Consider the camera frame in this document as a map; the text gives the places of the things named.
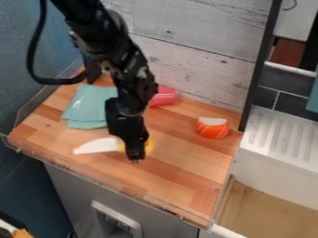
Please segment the clear acrylic barrier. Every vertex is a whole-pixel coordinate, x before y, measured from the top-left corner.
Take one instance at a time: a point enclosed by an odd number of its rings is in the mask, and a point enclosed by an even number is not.
[[[18,111],[15,127],[17,127],[25,118],[27,118],[28,115],[30,115],[45,99],[54,93],[56,89],[56,86],[45,86],[28,103],[26,103],[26,105]],[[106,174],[99,172],[98,170],[86,166],[85,164],[74,163],[72,160],[67,160],[50,151],[39,150],[36,145],[34,146],[31,143],[22,141],[21,139],[13,138],[4,134],[0,134],[0,137],[8,148],[16,152],[26,154],[43,163],[53,165],[65,172],[76,175],[81,179],[94,182],[108,190],[120,193],[126,197],[129,197],[130,199],[166,212],[170,216],[175,216],[187,221],[194,226],[208,229],[213,224],[212,218],[206,218],[206,216],[203,218],[198,214],[192,213],[191,211],[158,199],[157,197],[152,196],[152,194],[149,192],[139,190],[134,186],[129,186],[129,181],[127,183],[123,183],[122,181],[111,178]]]

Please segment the wooden board edge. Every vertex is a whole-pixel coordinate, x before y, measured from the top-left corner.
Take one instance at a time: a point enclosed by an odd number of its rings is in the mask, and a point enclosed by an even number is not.
[[[222,214],[223,214],[223,212],[225,210],[226,204],[229,201],[230,194],[231,194],[234,182],[235,182],[235,176],[231,175],[230,179],[229,179],[229,182],[227,184],[226,191],[224,192],[223,198],[221,200],[221,203],[220,203],[220,206],[219,206],[219,210],[217,212],[217,217],[216,217],[216,223],[217,224],[219,224],[219,222],[221,220],[221,217],[222,217]]]

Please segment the tile wall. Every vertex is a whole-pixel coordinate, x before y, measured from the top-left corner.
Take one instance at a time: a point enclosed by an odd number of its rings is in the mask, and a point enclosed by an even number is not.
[[[318,113],[306,110],[315,78],[264,66],[254,99],[260,107],[318,121]]]

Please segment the wooden shelf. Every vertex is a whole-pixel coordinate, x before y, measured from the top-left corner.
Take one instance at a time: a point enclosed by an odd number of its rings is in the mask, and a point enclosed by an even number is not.
[[[110,86],[110,78],[101,77],[97,85]],[[154,150],[145,161],[132,165],[122,153],[72,154],[86,142],[109,136],[104,128],[67,128],[60,119],[77,87],[57,89],[10,133],[8,142],[48,163],[207,227],[241,139],[236,130],[241,115],[185,98],[178,98],[174,105],[151,108],[145,118]],[[228,119],[229,135],[225,139],[198,136],[194,124],[199,116]]]

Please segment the gray wall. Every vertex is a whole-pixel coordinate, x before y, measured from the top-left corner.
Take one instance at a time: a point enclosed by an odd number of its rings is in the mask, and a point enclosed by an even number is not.
[[[40,88],[26,72],[25,54],[39,15],[39,1],[0,5],[0,133],[12,129],[17,109]],[[49,4],[36,69],[56,76],[79,59],[61,14]],[[25,223],[36,238],[66,237],[72,229],[49,176],[40,163],[0,141],[0,210]]]

